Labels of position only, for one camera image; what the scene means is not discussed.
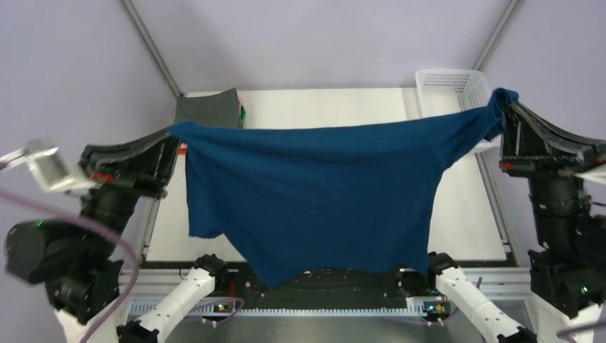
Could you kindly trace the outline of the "right aluminium frame post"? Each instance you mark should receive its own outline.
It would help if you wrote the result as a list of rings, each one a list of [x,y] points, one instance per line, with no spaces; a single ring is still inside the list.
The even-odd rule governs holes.
[[[508,1],[504,12],[502,13],[499,21],[495,25],[486,44],[484,45],[484,48],[478,56],[472,68],[473,70],[483,71],[487,67],[492,56],[497,50],[497,47],[499,46],[502,38],[507,32],[510,24],[512,23],[513,19],[516,17],[520,9],[523,7],[524,3],[524,0]]]

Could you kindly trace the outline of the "white perforated plastic basket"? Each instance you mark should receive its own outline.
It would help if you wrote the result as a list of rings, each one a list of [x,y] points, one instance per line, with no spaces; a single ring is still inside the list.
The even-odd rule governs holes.
[[[419,116],[436,122],[440,148],[452,147],[464,140],[457,114],[485,107],[493,92],[486,76],[470,69],[421,69],[415,74]]]

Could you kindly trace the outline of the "aluminium frame post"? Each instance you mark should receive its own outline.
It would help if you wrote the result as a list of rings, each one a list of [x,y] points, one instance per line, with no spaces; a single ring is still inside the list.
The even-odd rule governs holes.
[[[502,38],[507,32],[510,24],[512,23],[513,19],[516,17],[520,9],[523,7],[524,3],[524,0],[508,1],[504,12],[502,13],[499,21],[495,25],[486,44],[484,45],[484,48],[478,56],[472,68],[473,70],[483,71],[487,67],[492,56],[497,50],[497,47],[499,46]]]
[[[146,24],[143,21],[143,18],[140,16],[135,3],[132,0],[119,0],[121,7],[124,10],[124,13],[130,20],[131,24],[134,27],[134,30],[137,36],[140,38],[141,42],[146,49],[146,52],[149,55],[153,65],[157,69],[162,81],[170,90],[171,94],[175,98],[179,98],[183,96],[181,89],[179,88],[175,78],[172,76],[172,73],[167,66],[163,56],[161,55],[157,45],[154,42],[152,35],[150,34]]]

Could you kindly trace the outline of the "dark blue t shirt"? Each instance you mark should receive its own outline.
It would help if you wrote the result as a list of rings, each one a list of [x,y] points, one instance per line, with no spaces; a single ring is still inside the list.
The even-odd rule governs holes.
[[[312,269],[425,272],[429,249],[504,257],[472,149],[503,131],[515,91],[424,119],[313,129],[187,121],[189,234],[225,236],[270,288]]]

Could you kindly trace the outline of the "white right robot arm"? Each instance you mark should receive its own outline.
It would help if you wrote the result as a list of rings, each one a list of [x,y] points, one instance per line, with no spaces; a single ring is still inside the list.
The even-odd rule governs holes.
[[[592,215],[585,189],[588,180],[605,181],[605,141],[565,131],[516,102],[504,109],[500,169],[528,181],[541,246],[528,253],[530,289],[544,324],[532,331],[508,317],[445,253],[431,253],[419,285],[448,298],[487,342],[579,342],[605,327],[605,217]]]

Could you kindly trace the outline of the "folded green t shirt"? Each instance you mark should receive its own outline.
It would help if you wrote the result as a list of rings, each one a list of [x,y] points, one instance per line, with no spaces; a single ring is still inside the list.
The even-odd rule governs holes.
[[[246,109],[243,106],[241,106],[240,107],[240,115],[239,115],[239,128],[240,129],[244,128],[244,123],[245,123],[246,115],[247,115]]]

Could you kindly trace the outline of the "folded grey t shirt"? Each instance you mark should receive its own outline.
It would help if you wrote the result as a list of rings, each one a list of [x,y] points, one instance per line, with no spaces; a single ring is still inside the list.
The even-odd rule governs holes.
[[[180,97],[175,110],[175,124],[192,121],[203,126],[241,129],[241,103],[237,89],[208,96]]]

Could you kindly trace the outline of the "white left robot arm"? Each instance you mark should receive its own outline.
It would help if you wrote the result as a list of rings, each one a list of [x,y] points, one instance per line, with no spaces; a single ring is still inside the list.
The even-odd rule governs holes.
[[[121,288],[123,261],[111,261],[110,256],[120,246],[138,261],[122,233],[139,198],[166,196],[180,146],[162,129],[125,144],[88,145],[76,164],[67,164],[57,146],[45,139],[2,156],[3,170],[25,165],[45,192],[84,191],[76,216],[1,193],[3,199],[48,214],[9,230],[6,271],[27,284],[44,285],[68,342],[164,342],[203,298],[228,289],[225,262],[206,254],[151,311],[126,324],[116,320],[139,271],[133,269]]]

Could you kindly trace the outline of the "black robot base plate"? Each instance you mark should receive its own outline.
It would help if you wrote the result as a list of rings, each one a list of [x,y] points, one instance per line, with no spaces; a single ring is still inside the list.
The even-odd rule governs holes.
[[[480,289],[486,297],[512,299],[526,291],[529,277],[525,269],[471,268],[478,266],[470,263],[462,267],[470,281],[483,278]],[[162,298],[183,281],[185,269],[143,269],[134,292],[140,297]],[[244,309],[395,309],[416,301],[444,299],[429,288],[425,275],[409,269],[386,274],[321,269],[304,272],[270,290],[246,262],[227,262],[227,271],[219,277],[210,297],[242,298]]]

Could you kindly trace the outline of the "left aluminium frame post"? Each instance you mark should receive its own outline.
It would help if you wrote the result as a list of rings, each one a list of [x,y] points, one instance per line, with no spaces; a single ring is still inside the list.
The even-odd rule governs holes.
[[[124,10],[124,13],[130,20],[131,24],[134,27],[134,30],[137,36],[140,38],[141,42],[146,49],[146,52],[149,55],[153,65],[157,69],[162,81],[170,90],[171,94],[175,98],[179,98],[183,96],[181,89],[179,88],[175,78],[172,76],[172,73],[167,66],[163,56],[161,55],[157,45],[154,42],[152,35],[150,34],[146,24],[143,21],[143,18],[140,16],[135,3],[132,0],[119,0],[121,7]]]

